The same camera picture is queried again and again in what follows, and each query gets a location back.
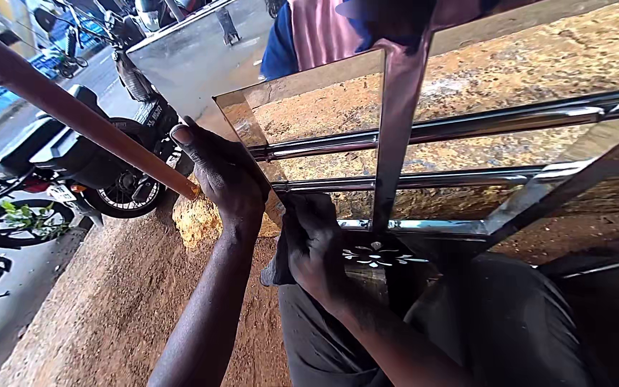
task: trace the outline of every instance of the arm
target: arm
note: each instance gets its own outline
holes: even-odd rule
[[[202,190],[219,207],[223,231],[154,367],[149,386],[221,383],[235,343],[268,193],[253,178],[255,172],[248,173],[248,156],[239,153],[238,144],[197,127],[189,118],[186,122],[189,127],[179,125],[171,136],[195,162]]]
[[[340,228],[326,195],[290,196],[283,217],[298,284],[338,319],[396,386],[465,386],[466,371],[424,335],[352,285],[342,268]]]

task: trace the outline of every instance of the motorcycle tail light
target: motorcycle tail light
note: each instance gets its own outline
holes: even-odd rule
[[[80,193],[80,192],[83,192],[85,189],[87,189],[87,187],[84,187],[82,185],[73,184],[71,186],[71,191],[73,191],[73,192]]]
[[[27,178],[23,181],[23,190],[30,192],[31,194],[39,194],[40,192],[47,191],[50,183],[38,178]]]

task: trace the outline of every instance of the motorcycle seat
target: motorcycle seat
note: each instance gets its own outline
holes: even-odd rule
[[[30,157],[65,127],[52,117],[45,117],[23,128],[0,152],[0,178],[25,175],[32,168]]]
[[[68,89],[68,93],[76,97],[77,100],[86,104],[86,106],[94,110],[95,113],[99,114],[103,119],[109,119],[109,116],[104,112],[104,110],[102,110],[101,107],[99,107],[99,104],[97,103],[97,94],[90,90],[90,88],[83,85],[73,85],[70,89]],[[51,116],[48,115],[46,111],[42,110],[38,111],[37,114],[35,114],[36,119],[43,119],[45,117]]]
[[[73,85],[68,93],[71,93],[104,119],[109,119],[109,116],[97,103],[97,94],[89,88]],[[63,128],[66,128],[66,125],[44,111],[39,111],[36,118],[35,122],[25,127],[0,152],[0,177],[17,178],[25,175],[33,167],[30,158],[47,145]]]

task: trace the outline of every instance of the decorative cutout pattern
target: decorative cutout pattern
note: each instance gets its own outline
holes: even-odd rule
[[[367,264],[370,267],[379,267],[379,265],[393,266],[394,263],[429,262],[427,259],[418,259],[412,255],[403,254],[398,249],[382,249],[383,243],[381,242],[372,242],[369,246],[355,246],[352,249],[343,249],[342,254],[346,259],[355,259],[357,263]]]

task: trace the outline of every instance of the license plate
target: license plate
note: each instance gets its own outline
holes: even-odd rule
[[[47,193],[54,197],[57,202],[72,202],[76,199],[73,192],[66,188],[65,185],[50,185],[49,188],[47,188]]]

